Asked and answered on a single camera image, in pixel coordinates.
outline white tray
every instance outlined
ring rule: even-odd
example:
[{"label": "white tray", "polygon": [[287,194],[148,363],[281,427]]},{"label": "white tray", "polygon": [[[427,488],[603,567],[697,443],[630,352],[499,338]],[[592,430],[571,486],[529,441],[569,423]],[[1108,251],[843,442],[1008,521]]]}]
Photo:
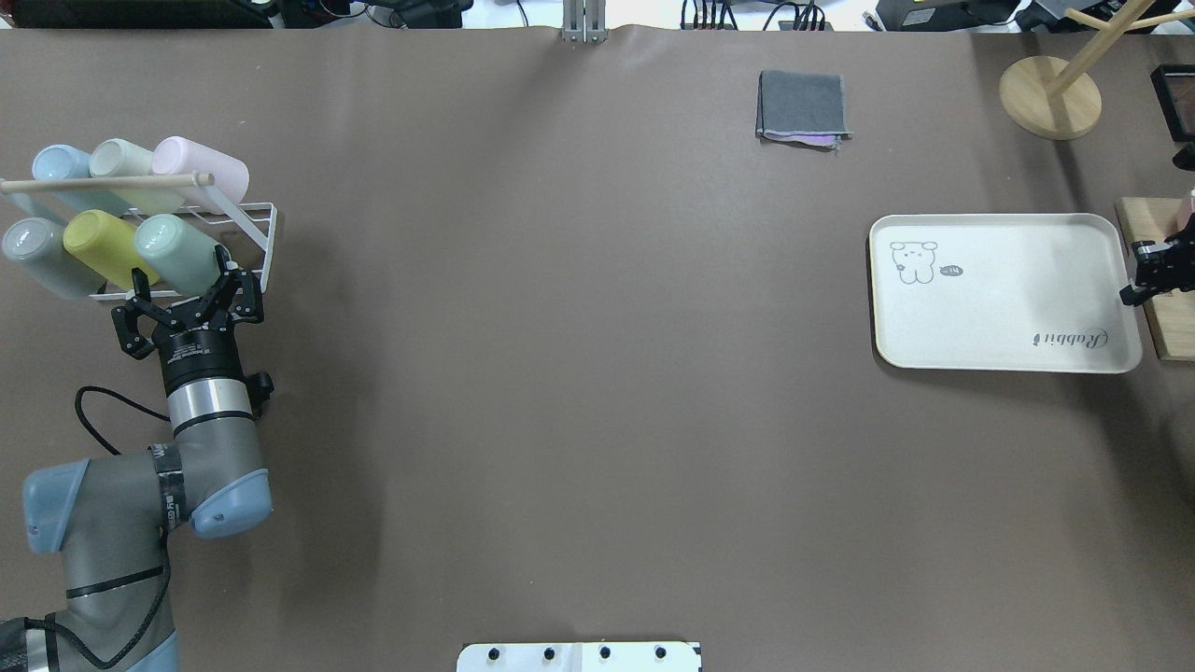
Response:
[{"label": "white tray", "polygon": [[889,215],[876,349],[905,368],[1123,373],[1141,361],[1120,236],[1093,214]]}]

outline white wire rack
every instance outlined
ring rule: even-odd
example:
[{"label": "white wire rack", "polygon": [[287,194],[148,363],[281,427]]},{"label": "white wire rack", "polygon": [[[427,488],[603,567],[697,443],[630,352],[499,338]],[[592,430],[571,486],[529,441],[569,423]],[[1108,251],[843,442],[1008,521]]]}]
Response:
[{"label": "white wire rack", "polygon": [[[274,243],[278,233],[278,209],[274,203],[233,203],[225,196],[223,191],[216,189],[215,184],[215,177],[209,172],[85,179],[0,179],[0,196],[24,210],[29,216],[39,216],[66,226],[67,222],[42,202],[43,195],[60,191],[200,188],[227,214],[207,213],[196,206],[186,206],[176,210],[174,214],[197,224],[197,228],[228,248],[232,258],[238,263],[246,264],[252,257],[255,263],[251,264],[250,270],[257,275],[264,293],[270,281],[270,265],[274,263]],[[131,208],[123,215],[123,219],[140,226],[148,216],[136,208]],[[109,288],[92,294],[91,298],[98,301],[111,301],[123,300],[130,294],[124,291],[106,291]],[[151,295],[154,298],[182,298],[182,294],[165,288],[165,286],[154,288]]]}]

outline metal hinge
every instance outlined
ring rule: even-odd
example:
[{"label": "metal hinge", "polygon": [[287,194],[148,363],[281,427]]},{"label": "metal hinge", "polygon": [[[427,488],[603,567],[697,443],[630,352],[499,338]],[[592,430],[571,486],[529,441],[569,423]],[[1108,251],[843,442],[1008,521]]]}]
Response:
[{"label": "metal hinge", "polygon": [[565,42],[606,42],[606,0],[564,0]]}]

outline wooden mug tree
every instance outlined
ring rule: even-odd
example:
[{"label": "wooden mug tree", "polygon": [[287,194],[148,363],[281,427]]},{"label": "wooden mug tree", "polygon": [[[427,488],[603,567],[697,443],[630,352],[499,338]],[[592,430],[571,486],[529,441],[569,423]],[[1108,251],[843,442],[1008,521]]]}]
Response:
[{"label": "wooden mug tree", "polygon": [[1099,121],[1099,88],[1087,69],[1129,30],[1195,17],[1195,10],[1138,20],[1153,0],[1129,0],[1110,22],[1076,10],[1066,16],[1099,31],[1073,61],[1030,56],[1009,66],[1000,77],[1000,103],[1025,130],[1050,140],[1074,140]]}]

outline white metal plate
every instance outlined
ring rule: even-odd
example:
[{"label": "white metal plate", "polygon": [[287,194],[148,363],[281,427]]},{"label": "white metal plate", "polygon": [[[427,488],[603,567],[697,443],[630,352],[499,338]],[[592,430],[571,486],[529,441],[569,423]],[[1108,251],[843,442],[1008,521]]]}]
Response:
[{"label": "white metal plate", "polygon": [[906,368],[1123,373],[1141,361],[1120,234],[1093,214],[889,215],[876,349]]},{"label": "white metal plate", "polygon": [[470,644],[456,672],[700,672],[700,652],[697,642]]}]

